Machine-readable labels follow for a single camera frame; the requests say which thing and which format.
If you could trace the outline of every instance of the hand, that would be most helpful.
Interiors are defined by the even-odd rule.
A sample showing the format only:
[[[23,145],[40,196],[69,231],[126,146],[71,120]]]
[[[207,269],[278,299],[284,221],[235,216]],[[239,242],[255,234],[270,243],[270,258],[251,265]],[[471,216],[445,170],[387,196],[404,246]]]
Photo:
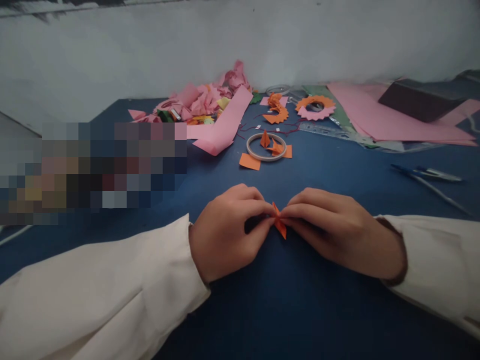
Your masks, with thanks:
[[[249,234],[245,221],[267,214]],[[203,282],[209,283],[250,264],[275,222],[274,207],[255,187],[231,187],[210,201],[190,227],[191,256]]]
[[[306,188],[280,216],[320,255],[353,271],[391,280],[406,269],[400,234],[375,220],[349,196]]]

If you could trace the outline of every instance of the person's right hand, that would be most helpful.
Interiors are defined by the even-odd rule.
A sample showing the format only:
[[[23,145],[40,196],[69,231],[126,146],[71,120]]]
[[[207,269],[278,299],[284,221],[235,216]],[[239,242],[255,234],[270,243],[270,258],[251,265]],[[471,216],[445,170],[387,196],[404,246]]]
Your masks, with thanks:
[[[371,277],[392,280],[406,267],[403,239],[349,196],[306,188],[280,213],[320,255]]]

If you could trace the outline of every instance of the blue pen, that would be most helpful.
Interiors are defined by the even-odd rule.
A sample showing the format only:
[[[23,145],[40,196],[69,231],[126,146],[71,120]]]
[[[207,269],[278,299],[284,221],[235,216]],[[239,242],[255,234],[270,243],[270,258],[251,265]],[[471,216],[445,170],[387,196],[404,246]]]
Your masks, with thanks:
[[[428,181],[424,180],[423,177],[432,177],[432,178],[438,178],[438,179],[443,179],[447,181],[462,181],[460,177],[445,174],[444,172],[441,171],[436,171],[433,169],[425,169],[425,170],[430,170],[433,172],[436,172],[437,174],[425,174],[425,171],[422,171],[422,168],[417,167],[417,169],[409,169],[400,165],[395,165],[395,164],[390,164],[392,168],[395,170],[401,172],[404,175],[408,175],[411,178],[414,178],[417,180],[419,183],[425,185],[427,188],[432,190],[435,194],[437,194],[439,197],[441,197],[443,200],[445,200],[447,203],[450,205],[456,207],[457,209],[461,210],[463,213],[467,214],[468,216],[473,217],[472,213],[469,212],[467,209],[465,209],[462,205],[460,205],[458,202],[454,201],[447,195],[445,195],[443,192],[441,192],[439,189],[437,189],[435,186],[430,184]]]

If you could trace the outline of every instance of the orange paper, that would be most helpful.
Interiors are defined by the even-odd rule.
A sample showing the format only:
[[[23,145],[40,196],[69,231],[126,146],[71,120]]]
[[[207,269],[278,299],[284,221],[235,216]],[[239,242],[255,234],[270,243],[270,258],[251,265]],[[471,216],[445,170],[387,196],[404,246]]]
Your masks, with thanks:
[[[269,147],[268,150],[272,150],[271,152],[271,155],[272,156],[278,156],[282,153],[282,151],[280,152],[277,152],[277,151],[274,151],[272,147]],[[285,151],[285,154],[283,154],[282,158],[287,158],[287,159],[291,159],[292,158],[292,145],[287,145],[286,146],[286,151]]]
[[[267,134],[267,130],[263,130],[263,135],[260,140],[260,145],[262,145],[264,148],[270,145],[270,138],[269,138],[269,135]]]
[[[308,105],[317,103],[317,104],[322,104],[324,108],[331,108],[335,106],[335,103],[332,101],[332,99],[326,97],[326,96],[309,96],[306,97],[298,102],[296,105],[295,110],[300,111],[301,107],[307,108]]]
[[[277,205],[275,205],[274,202],[272,202],[271,204],[275,208],[276,215],[277,215],[276,219],[275,219],[275,227],[280,232],[280,234],[283,236],[283,238],[285,240],[287,240],[287,227],[285,226],[285,224],[283,222],[280,221],[280,218],[279,218],[280,211],[279,211]]]
[[[260,160],[252,157],[250,154],[243,153],[239,164],[245,168],[260,170],[260,163]]]
[[[277,115],[263,115],[265,120],[270,124],[280,124],[283,123],[289,117],[289,112],[285,107],[280,104],[280,99],[282,94],[272,93],[268,98],[268,105],[270,106],[271,111],[278,112]]]

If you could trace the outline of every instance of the blue table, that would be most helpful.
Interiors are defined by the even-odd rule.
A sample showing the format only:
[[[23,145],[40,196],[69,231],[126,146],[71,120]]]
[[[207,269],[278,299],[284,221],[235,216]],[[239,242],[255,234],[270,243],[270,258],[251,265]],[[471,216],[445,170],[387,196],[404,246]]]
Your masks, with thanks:
[[[127,122],[127,109],[151,111],[159,99],[118,100],[94,122]],[[297,120],[292,104],[288,123]],[[254,117],[247,127],[290,129]],[[255,130],[241,133],[247,138]],[[164,226],[186,213],[195,221],[229,187],[257,187],[280,209],[305,187],[354,197],[371,214],[417,214],[466,219],[427,188],[390,169],[425,165],[465,178],[438,187],[480,218],[480,147],[444,146],[388,154],[304,131],[290,134],[293,158],[241,168],[245,140],[213,157],[188,144],[188,173],[178,191],[147,209],[112,209],[68,225],[35,226],[0,247],[0,282],[22,267],[83,244],[120,240]],[[272,229],[257,259],[211,285],[212,295],[169,337],[156,359],[479,359],[480,342],[410,305],[380,281],[326,261],[293,232]]]

